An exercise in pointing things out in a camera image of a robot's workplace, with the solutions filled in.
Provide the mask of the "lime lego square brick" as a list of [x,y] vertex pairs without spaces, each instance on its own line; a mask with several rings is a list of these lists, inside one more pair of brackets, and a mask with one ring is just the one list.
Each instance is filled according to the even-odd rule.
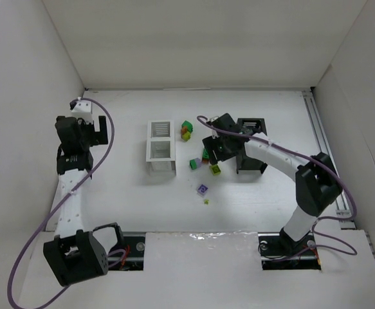
[[217,164],[211,165],[209,169],[213,176],[218,176],[221,174],[221,169]]

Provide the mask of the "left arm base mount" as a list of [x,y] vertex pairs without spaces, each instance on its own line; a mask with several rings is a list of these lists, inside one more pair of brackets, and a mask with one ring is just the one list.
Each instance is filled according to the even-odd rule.
[[145,233],[125,233],[124,243],[108,253],[109,270],[142,271],[144,266]]

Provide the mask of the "black two-cell container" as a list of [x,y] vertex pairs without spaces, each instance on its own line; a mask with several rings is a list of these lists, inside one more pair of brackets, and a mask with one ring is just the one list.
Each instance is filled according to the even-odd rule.
[[[237,125],[240,129],[244,129],[247,135],[254,136],[259,133],[267,133],[265,120],[263,118],[238,118]],[[259,171],[261,174],[267,168],[267,163],[249,157],[244,148],[244,142],[238,141],[235,143],[235,161],[236,173],[239,174],[243,171]]]

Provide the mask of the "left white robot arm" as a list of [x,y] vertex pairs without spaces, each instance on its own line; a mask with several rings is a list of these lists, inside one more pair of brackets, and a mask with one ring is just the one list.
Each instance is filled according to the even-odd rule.
[[57,174],[61,189],[61,205],[53,240],[43,246],[43,254],[57,281],[63,287],[104,276],[109,264],[107,255],[115,247],[125,254],[123,232],[117,223],[105,225],[109,231],[102,239],[94,233],[87,218],[88,187],[94,172],[91,147],[106,145],[106,117],[98,118],[100,129],[83,118],[59,116],[55,129],[60,139],[57,151]]

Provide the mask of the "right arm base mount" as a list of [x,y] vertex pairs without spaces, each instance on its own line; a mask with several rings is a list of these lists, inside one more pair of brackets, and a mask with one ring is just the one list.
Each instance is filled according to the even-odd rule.
[[320,260],[312,234],[294,247],[286,247],[278,232],[258,234],[258,252],[262,269],[267,270],[321,270]]

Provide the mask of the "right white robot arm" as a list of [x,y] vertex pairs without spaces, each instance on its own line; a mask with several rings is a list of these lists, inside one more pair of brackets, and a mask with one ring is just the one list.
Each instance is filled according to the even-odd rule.
[[306,156],[284,149],[268,140],[260,126],[242,126],[228,113],[211,119],[199,115],[197,120],[213,131],[203,139],[211,164],[245,154],[294,182],[297,206],[279,232],[279,255],[294,255],[323,211],[343,191],[329,155]]

